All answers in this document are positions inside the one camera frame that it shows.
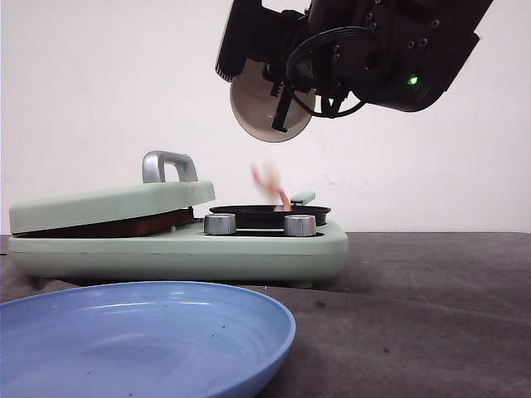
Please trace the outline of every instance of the white backdrop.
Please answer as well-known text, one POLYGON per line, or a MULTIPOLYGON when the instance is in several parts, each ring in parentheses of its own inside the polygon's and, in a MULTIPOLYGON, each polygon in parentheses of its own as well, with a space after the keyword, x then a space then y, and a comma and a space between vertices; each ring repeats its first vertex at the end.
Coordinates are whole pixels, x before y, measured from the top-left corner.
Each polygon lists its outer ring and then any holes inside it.
POLYGON ((16 201, 139 182, 153 149, 191 155, 216 205, 263 201, 249 166, 271 161, 346 231, 531 232, 529 1, 494 2, 428 110, 368 106, 281 144, 241 130, 214 72, 230 4, 2 1, 2 233, 16 201))

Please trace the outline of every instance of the blue plate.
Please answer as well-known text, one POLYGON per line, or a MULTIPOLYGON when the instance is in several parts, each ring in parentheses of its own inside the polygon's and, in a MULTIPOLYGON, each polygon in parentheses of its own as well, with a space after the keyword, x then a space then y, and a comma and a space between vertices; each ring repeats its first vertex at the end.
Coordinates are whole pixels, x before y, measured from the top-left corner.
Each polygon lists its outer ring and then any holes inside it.
POLYGON ((282 304, 221 284, 109 284, 0 311, 2 398, 251 397, 295 337, 282 304))

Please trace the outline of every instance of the silver knob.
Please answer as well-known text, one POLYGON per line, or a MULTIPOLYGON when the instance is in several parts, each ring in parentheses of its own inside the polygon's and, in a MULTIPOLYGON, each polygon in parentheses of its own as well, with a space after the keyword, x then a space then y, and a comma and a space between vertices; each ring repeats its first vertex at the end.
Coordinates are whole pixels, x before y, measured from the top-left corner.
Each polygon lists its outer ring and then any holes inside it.
POLYGON ((205 234, 230 235, 236 233, 236 216, 231 213, 215 213, 205 216, 205 234))
POLYGON ((315 236, 315 216, 293 214, 284 217, 284 235, 286 236, 315 236))

